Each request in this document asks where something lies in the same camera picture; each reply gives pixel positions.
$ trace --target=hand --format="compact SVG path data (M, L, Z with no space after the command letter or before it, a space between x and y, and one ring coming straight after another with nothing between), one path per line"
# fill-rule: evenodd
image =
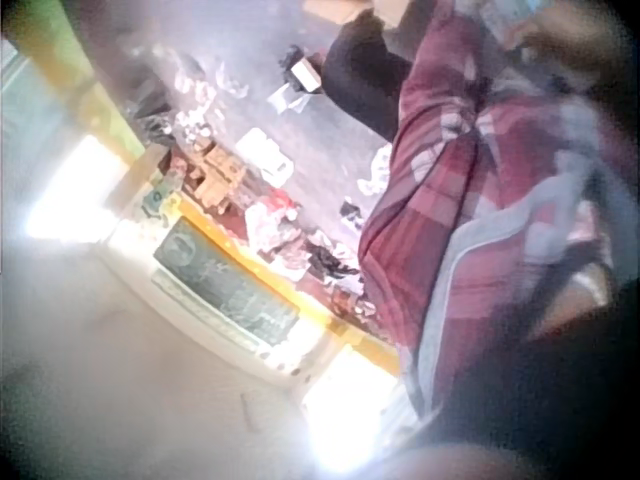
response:
M625 32L604 6L563 0L537 12L511 32L510 46L532 47L576 70L606 71L624 62Z

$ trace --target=yellow wall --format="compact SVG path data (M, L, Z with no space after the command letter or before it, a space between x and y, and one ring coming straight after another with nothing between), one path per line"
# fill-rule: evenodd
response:
M264 264L245 256L238 250L235 242L231 241L220 227L205 217L190 201L183 201L180 205L180 211L240 265L253 272L261 281L296 305L304 317L320 323L333 332L340 341L353 345L354 350L392 375L400 373L398 356L391 347L383 346L380 342L368 338L366 334L357 328L337 319L335 315L315 299L296 291L288 280L273 273Z

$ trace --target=black object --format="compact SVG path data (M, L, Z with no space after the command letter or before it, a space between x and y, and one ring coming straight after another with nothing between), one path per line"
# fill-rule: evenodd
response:
M326 247L315 245L311 242L306 242L305 247L311 254L309 264L311 264L316 271L324 274L325 276L331 277L335 280L340 280L347 275L360 273L358 269L351 268L343 264Z
M322 68L322 87L343 111L392 142L402 83L411 62L388 51L371 10L340 30Z

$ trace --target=person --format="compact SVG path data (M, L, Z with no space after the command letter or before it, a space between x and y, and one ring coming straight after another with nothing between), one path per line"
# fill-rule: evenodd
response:
M398 130L400 87L411 62L387 49L383 23L364 10L331 44L321 69L322 89L340 109L385 140Z
M354 478L621 474L637 421L637 139L606 103L514 78L478 88L480 3L436 5L363 230L365 290L423 420ZM633 69L604 4L528 22L517 34L543 53L606 80Z

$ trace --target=cardboard box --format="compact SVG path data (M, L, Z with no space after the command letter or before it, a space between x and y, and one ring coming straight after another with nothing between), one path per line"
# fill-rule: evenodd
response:
M413 0L373 0L373 10L387 26L397 27Z
M369 0L306 0L302 8L305 12L344 25L371 6Z
M412 0L306 0L303 9L338 25L355 19L360 12L373 8L387 27L395 28Z

